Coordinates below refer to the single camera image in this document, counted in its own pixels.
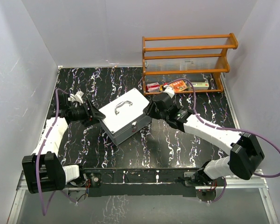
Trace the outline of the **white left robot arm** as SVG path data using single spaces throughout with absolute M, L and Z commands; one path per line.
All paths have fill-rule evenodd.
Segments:
M 89 99 L 83 99 L 84 93 L 59 93 L 58 100 L 47 115 L 41 139 L 31 155 L 24 156 L 22 167 L 30 193 L 38 193 L 38 187 L 43 192 L 62 190 L 66 184 L 83 186 L 87 174 L 79 164 L 61 165 L 58 151 L 71 122 L 80 122 L 84 127 L 90 127 L 105 118 Z

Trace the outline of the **grey medicine case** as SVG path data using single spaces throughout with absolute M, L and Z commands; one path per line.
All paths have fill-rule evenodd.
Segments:
M 152 122 L 143 112 L 148 104 L 144 95 L 133 88 L 99 109 L 105 115 L 101 126 L 116 146 Z

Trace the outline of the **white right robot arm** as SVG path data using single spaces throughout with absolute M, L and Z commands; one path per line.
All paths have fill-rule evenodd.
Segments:
M 249 180 L 265 157 L 254 134 L 214 125 L 176 105 L 168 93 L 155 95 L 143 112 L 153 119 L 166 121 L 171 128 L 202 138 L 227 154 L 224 158 L 205 162 L 190 178 L 192 182 L 210 185 L 215 179 L 228 175 Z

